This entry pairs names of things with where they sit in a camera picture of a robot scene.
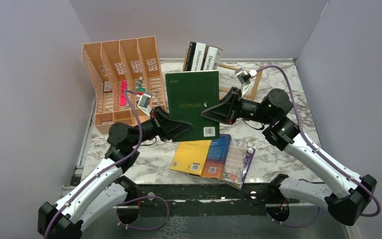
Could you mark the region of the blue orange book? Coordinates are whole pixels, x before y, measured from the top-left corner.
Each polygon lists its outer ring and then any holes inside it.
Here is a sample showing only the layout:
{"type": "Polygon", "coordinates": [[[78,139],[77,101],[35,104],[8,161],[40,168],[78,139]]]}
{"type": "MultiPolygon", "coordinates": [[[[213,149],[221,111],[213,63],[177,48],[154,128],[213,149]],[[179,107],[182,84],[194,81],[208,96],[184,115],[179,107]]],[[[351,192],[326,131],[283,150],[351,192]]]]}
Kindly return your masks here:
{"type": "Polygon", "coordinates": [[[221,134],[211,142],[201,177],[221,179],[231,139],[231,135],[221,134]]]}

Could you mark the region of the white Decorate Furniture book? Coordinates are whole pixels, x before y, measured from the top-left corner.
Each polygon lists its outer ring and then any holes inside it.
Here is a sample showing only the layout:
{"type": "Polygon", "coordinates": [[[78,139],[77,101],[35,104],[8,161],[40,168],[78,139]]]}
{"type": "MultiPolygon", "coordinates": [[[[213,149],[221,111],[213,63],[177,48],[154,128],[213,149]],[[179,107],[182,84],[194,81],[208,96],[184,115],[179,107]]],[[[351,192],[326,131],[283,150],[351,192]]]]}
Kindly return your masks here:
{"type": "Polygon", "coordinates": [[[209,46],[206,52],[203,71],[217,70],[223,50],[218,47],[209,46]]]}

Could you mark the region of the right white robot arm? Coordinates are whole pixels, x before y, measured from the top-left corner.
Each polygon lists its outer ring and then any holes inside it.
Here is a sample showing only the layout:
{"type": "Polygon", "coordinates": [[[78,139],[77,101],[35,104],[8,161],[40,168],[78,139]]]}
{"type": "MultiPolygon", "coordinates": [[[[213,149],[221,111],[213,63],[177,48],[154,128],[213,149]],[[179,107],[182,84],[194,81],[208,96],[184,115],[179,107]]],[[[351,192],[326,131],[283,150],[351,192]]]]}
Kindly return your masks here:
{"type": "Polygon", "coordinates": [[[242,98],[231,88],[218,104],[202,111],[201,116],[223,124],[244,119],[266,125],[265,139],[303,163],[322,179],[314,184],[279,174],[262,196],[275,203],[300,200],[326,209],[338,222],[353,226],[363,214],[377,185],[371,175],[361,176],[332,158],[308,138],[301,127],[287,117],[292,102],[282,89],[273,89],[260,103],[242,98]]]}

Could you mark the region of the yellow book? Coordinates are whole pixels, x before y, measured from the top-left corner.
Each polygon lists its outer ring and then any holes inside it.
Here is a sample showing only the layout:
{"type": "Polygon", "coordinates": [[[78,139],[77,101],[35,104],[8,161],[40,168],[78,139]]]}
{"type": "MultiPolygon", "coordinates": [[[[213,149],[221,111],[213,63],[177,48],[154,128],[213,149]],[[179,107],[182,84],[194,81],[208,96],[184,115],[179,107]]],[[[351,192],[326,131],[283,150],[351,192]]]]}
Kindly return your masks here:
{"type": "Polygon", "coordinates": [[[170,169],[201,176],[211,142],[211,140],[180,142],[170,169]]]}

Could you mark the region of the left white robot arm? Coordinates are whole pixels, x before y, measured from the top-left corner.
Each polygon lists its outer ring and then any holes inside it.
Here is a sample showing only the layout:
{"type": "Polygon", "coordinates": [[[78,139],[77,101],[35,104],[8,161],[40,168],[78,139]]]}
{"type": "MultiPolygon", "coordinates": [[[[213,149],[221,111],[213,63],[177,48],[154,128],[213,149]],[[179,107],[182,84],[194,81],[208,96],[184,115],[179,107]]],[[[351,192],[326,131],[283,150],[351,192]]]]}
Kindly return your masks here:
{"type": "Polygon", "coordinates": [[[150,118],[137,126],[114,123],[108,132],[110,147],[97,168],[65,197],[39,208],[38,232],[45,239],[79,239],[114,206],[126,205],[126,215],[138,215],[141,197],[137,184],[124,173],[138,158],[141,143],[157,136],[172,140],[190,129],[191,123],[170,118],[162,107],[151,110],[150,118]]]}

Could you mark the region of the black Moon and Sixpence book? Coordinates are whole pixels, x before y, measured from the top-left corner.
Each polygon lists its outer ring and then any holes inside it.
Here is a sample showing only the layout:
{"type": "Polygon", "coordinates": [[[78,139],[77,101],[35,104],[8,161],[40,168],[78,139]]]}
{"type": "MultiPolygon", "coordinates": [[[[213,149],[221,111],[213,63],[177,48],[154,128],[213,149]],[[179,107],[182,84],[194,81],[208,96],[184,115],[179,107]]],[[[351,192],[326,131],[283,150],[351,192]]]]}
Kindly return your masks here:
{"type": "Polygon", "coordinates": [[[183,67],[184,71],[190,71],[191,70],[195,47],[196,47],[196,42],[191,41],[189,44],[189,47],[188,47],[186,58],[185,58],[185,63],[184,63],[184,67],[183,67]]]}

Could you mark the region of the dark green book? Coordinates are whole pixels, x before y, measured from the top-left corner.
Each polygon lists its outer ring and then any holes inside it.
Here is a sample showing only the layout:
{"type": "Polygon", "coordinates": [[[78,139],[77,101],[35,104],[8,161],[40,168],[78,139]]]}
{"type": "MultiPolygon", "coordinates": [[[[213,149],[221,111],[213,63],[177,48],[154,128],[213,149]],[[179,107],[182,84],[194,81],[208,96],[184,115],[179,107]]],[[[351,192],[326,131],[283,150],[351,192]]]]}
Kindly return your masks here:
{"type": "Polygon", "coordinates": [[[200,114],[219,103],[219,72],[170,72],[165,74],[165,82],[170,117],[192,124],[191,129],[174,137],[173,142],[218,139],[219,123],[200,114]]]}

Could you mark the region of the white Afternoon tea book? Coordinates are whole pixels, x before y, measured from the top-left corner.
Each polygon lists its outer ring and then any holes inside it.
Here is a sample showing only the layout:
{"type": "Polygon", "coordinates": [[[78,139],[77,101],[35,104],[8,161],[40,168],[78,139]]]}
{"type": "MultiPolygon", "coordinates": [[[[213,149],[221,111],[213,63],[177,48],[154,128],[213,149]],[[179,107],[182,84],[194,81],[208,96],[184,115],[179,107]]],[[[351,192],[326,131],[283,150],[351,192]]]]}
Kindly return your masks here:
{"type": "Polygon", "coordinates": [[[190,71],[200,71],[202,69],[206,51],[206,44],[200,42],[196,43],[190,71]]]}

